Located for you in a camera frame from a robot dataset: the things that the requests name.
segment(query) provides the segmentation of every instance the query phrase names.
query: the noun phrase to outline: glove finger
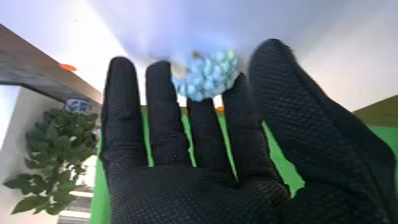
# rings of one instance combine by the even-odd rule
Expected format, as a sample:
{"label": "glove finger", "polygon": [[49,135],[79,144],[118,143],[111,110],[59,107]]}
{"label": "glove finger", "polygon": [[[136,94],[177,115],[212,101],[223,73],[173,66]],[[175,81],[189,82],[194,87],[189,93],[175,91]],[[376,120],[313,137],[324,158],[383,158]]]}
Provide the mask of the glove finger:
{"label": "glove finger", "polygon": [[157,165],[189,164],[189,139],[182,123],[182,109],[171,82],[171,63],[155,63],[146,71],[150,138]]}
{"label": "glove finger", "polygon": [[146,166],[143,115],[136,67],[127,58],[109,65],[106,102],[102,112],[106,170],[113,173]]}
{"label": "glove finger", "polygon": [[329,99],[280,40],[260,46],[249,71],[262,118],[305,180],[397,209],[392,149]]}
{"label": "glove finger", "polygon": [[228,134],[241,182],[251,178],[283,182],[271,160],[264,125],[253,105],[248,77],[241,74],[233,88],[223,94]]}
{"label": "glove finger", "polygon": [[233,178],[214,100],[189,100],[187,106],[198,166]]}

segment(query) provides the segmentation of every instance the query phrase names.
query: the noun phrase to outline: orange object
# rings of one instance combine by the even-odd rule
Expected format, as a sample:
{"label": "orange object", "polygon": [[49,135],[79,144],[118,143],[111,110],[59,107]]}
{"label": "orange object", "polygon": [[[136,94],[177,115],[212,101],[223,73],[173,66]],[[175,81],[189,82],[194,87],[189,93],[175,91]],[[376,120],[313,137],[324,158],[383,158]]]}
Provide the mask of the orange object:
{"label": "orange object", "polygon": [[225,112],[225,107],[217,107],[217,111],[219,112]]}
{"label": "orange object", "polygon": [[68,64],[59,64],[61,68],[72,72],[75,72],[79,69],[75,66],[68,65]]}

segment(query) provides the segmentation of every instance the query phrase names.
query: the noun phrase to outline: black glove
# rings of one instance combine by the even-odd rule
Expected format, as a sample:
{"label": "black glove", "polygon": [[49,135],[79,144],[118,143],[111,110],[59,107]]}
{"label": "black glove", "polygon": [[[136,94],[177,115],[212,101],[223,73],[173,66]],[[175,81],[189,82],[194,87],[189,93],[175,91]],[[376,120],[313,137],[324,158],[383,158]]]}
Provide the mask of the black glove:
{"label": "black glove", "polygon": [[351,112],[328,98],[289,47],[271,40],[251,62],[257,106],[306,187],[290,191],[269,156],[246,76],[223,94],[235,178],[212,100],[189,101],[194,155],[171,83],[171,64],[148,68],[155,167],[148,167],[138,75],[111,62],[102,160],[113,224],[397,223],[395,156]]}

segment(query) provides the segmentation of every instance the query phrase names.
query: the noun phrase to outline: crumpled ball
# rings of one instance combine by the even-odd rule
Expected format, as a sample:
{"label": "crumpled ball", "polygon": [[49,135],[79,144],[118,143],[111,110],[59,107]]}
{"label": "crumpled ball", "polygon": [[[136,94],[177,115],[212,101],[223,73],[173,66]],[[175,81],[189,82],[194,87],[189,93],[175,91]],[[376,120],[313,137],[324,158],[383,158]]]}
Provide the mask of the crumpled ball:
{"label": "crumpled ball", "polygon": [[186,77],[173,75],[178,94],[194,101],[214,98],[232,89],[239,77],[239,57],[235,51],[217,51],[210,57],[200,55],[189,63]]}

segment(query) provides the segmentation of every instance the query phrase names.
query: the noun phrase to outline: green plant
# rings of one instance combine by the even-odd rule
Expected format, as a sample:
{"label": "green plant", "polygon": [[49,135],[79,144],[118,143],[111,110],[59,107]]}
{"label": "green plant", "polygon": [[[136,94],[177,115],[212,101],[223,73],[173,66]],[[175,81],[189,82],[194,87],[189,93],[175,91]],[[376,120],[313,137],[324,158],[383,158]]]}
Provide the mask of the green plant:
{"label": "green plant", "polygon": [[20,189],[26,195],[13,214],[36,209],[58,215],[75,201],[72,191],[86,172],[82,163],[97,153],[93,130],[98,115],[82,115],[65,110],[50,110],[43,122],[27,133],[26,164],[33,174],[26,173],[4,185]]}

